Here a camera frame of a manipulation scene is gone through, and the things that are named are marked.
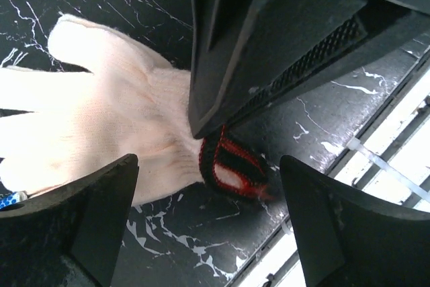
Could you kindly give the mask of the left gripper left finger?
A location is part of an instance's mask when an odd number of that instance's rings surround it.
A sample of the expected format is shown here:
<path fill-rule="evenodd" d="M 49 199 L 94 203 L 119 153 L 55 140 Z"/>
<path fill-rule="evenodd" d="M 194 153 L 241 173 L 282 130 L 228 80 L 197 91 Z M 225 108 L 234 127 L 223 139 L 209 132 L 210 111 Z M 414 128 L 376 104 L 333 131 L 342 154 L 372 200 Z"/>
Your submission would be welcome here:
<path fill-rule="evenodd" d="M 137 177 L 128 154 L 1 209 L 1 285 L 109 286 Z"/>

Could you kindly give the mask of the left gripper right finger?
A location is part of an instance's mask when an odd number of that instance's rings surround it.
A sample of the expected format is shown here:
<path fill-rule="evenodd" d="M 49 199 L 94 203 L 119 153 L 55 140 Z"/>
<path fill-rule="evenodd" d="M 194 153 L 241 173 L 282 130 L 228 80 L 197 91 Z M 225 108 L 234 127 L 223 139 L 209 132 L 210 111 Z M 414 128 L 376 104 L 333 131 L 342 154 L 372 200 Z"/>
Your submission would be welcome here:
<path fill-rule="evenodd" d="M 307 286 L 428 286 L 429 213 L 284 155 L 280 175 Z"/>

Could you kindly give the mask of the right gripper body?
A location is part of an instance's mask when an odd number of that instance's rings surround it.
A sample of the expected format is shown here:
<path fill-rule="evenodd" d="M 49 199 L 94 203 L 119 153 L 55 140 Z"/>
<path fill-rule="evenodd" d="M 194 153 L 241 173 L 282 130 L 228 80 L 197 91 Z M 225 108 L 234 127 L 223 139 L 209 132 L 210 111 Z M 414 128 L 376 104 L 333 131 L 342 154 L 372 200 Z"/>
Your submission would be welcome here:
<path fill-rule="evenodd" d="M 191 0 L 189 122 L 233 127 L 429 29 L 429 0 Z"/>

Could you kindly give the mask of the cream rubber glove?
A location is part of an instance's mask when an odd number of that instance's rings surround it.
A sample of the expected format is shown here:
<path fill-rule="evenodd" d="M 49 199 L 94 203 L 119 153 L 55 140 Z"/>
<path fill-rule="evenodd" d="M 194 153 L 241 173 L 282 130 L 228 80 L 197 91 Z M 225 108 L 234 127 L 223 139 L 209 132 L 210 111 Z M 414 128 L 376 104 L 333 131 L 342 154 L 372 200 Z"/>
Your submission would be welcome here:
<path fill-rule="evenodd" d="M 231 198 L 268 198 L 263 159 L 225 128 L 196 139 L 188 120 L 189 71 L 148 46 L 71 14 L 48 51 L 78 66 L 1 69 L 1 183 L 30 197 L 89 175 L 127 154 L 138 158 L 133 205 L 194 183 Z"/>

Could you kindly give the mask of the blue dotted glove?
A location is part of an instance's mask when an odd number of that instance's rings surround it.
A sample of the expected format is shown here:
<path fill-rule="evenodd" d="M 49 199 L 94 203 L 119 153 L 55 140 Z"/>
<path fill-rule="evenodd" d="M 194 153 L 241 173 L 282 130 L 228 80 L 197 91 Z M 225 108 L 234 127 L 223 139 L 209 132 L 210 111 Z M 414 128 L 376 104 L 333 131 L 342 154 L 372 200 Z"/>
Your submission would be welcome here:
<path fill-rule="evenodd" d="M 21 203 L 28 199 L 25 192 L 14 192 L 1 197 L 1 211 L 15 210 L 21 208 Z"/>

